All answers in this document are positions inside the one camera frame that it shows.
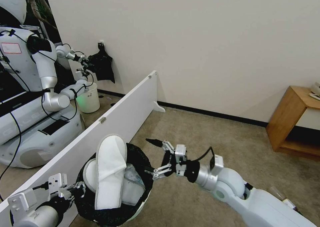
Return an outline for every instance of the white bucket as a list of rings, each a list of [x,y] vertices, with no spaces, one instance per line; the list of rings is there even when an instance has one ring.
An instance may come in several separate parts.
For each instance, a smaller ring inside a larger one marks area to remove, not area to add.
[[[97,84],[93,83],[89,90],[76,98],[80,110],[84,113],[95,112],[100,108]]]

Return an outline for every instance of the label sticker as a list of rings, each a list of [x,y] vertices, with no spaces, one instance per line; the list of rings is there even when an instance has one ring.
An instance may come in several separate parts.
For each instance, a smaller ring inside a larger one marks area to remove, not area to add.
[[[1,43],[4,53],[21,53],[18,43]]]

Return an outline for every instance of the white slipper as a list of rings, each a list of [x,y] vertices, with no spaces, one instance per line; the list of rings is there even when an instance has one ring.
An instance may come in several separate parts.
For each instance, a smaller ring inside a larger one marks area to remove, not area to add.
[[[83,181],[93,192],[96,192],[96,159],[89,160],[83,169]],[[132,164],[128,164],[124,172],[121,202],[135,206],[145,191],[144,184]]]
[[[96,153],[96,210],[121,206],[126,160],[127,146],[119,136],[108,136],[101,141]]]

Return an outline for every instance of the black cable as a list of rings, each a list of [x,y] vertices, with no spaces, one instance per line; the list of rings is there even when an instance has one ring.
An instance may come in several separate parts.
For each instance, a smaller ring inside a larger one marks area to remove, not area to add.
[[[32,188],[33,190],[36,190],[36,189],[45,189],[45,190],[48,190],[49,189],[49,182],[45,182],[37,187],[33,187]]]
[[[20,144],[21,144],[21,139],[22,139],[22,134],[21,134],[20,126],[19,126],[16,118],[13,116],[12,112],[10,112],[10,114],[11,114],[12,118],[14,119],[14,121],[15,121],[17,127],[18,127],[18,130],[19,130],[19,143],[18,143],[18,146],[17,146],[16,151],[14,152],[14,155],[13,155],[12,160],[10,161],[9,165],[5,168],[5,170],[4,170],[4,171],[2,172],[2,174],[0,175],[0,180],[1,180],[1,178],[3,177],[4,173],[7,171],[7,169],[8,169],[8,168],[11,166],[11,164],[13,163],[13,160],[14,160],[14,158],[15,158],[16,155],[17,155],[17,152],[18,152],[19,147],[20,147]]]
[[[3,57],[5,57],[5,55],[3,54],[1,48],[0,48],[0,53],[1,53],[1,55],[2,55]],[[19,76],[19,74],[13,69],[13,67],[11,67],[9,61],[6,61],[6,59],[5,59],[5,62],[6,62],[6,63],[8,64],[8,66],[11,68],[11,70],[18,76],[18,78],[23,82],[23,84],[27,87],[28,91],[30,92],[30,89],[29,89],[28,85],[26,84],[26,82],[23,81],[23,79]]]
[[[15,35],[17,38],[19,38],[21,41],[23,41],[23,42],[25,42],[25,43],[27,44],[27,42],[26,42],[25,40],[23,40],[21,37],[19,37],[17,34],[13,33],[13,35]],[[38,51],[38,50],[36,50],[36,51],[37,51],[38,53],[40,53],[41,55],[43,55],[43,56],[51,59],[53,62],[56,62],[56,60],[54,60],[53,58],[51,58],[51,57],[49,57],[49,56],[41,53],[41,52]],[[92,75],[90,72],[88,72],[88,73],[92,76],[92,83],[91,83],[89,86],[84,85],[85,87],[90,87],[90,86],[93,84],[93,75]],[[44,109],[44,107],[43,107],[43,95],[42,95],[42,97],[41,97],[41,107],[42,107],[42,110],[45,112],[45,114],[46,114],[48,117],[50,117],[51,119],[57,121],[56,119],[52,118],[52,117],[45,111],[45,109]],[[65,121],[71,120],[71,119],[73,119],[73,118],[76,116],[76,114],[77,114],[77,103],[76,103],[76,102],[75,102],[75,108],[76,108],[76,111],[75,111],[73,117],[70,118],[70,119],[65,119]]]
[[[58,121],[58,120],[52,118],[52,117],[45,111],[45,109],[44,109],[44,107],[43,107],[43,96],[44,96],[44,93],[43,93],[43,95],[41,96],[41,107],[42,107],[42,110],[44,111],[44,113],[45,113],[49,118],[51,118],[51,119],[53,119],[53,120],[55,120],[55,121]],[[69,120],[73,119],[73,118],[76,116],[76,114],[77,114],[77,103],[76,103],[76,101],[74,101],[74,105],[75,105],[76,111],[75,111],[74,115],[72,116],[72,118],[70,118],[70,119],[65,118],[65,119],[60,119],[60,120],[69,121]]]
[[[70,46],[70,44],[68,44],[68,43],[64,43],[64,44],[62,44],[62,45],[68,45],[69,48],[71,49],[71,46]]]
[[[79,52],[79,53],[82,53],[82,54],[84,54],[83,52],[81,52],[81,51],[75,51],[74,53],[76,53],[76,52]]]
[[[201,157],[197,158],[197,159],[194,160],[194,161],[199,161],[199,160],[203,159],[203,158],[209,153],[210,150],[211,150],[211,152],[212,152],[212,155],[214,156],[213,149],[212,149],[212,147],[210,146],[210,148],[208,148],[207,151],[206,151]]]

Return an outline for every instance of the white partition board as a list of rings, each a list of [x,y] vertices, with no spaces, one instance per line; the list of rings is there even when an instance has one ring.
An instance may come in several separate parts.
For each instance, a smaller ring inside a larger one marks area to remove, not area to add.
[[[156,104],[156,101],[157,72],[153,71],[20,186],[15,193],[38,186],[48,181],[49,176],[56,173],[66,173],[68,184],[75,183],[80,169],[96,152],[98,143],[104,136],[118,134],[128,143],[153,109],[164,111]],[[106,118],[103,123],[99,121],[102,117]],[[64,214],[64,219],[59,226],[69,226],[76,215],[77,209],[73,204]],[[0,223],[1,227],[11,226],[7,199],[0,204]]]

